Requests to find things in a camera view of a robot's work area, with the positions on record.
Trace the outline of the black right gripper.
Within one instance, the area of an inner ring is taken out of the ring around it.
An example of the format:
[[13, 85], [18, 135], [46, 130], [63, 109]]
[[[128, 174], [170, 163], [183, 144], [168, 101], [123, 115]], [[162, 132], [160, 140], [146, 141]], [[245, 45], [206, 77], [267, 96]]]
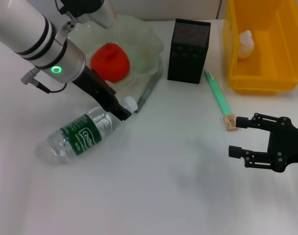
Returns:
[[243, 158], [246, 168], [271, 169], [282, 173], [288, 165], [298, 163], [298, 129], [292, 124], [290, 118], [255, 113], [251, 119], [237, 117], [236, 127], [270, 132], [268, 152], [229, 146], [229, 157]]

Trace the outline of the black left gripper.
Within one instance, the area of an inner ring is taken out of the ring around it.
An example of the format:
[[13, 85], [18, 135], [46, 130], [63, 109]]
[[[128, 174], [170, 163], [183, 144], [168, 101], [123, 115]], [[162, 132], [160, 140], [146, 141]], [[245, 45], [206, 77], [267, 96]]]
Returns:
[[115, 91], [93, 70], [85, 66], [73, 84], [90, 95], [107, 112], [119, 120], [127, 120], [132, 114], [116, 99]]

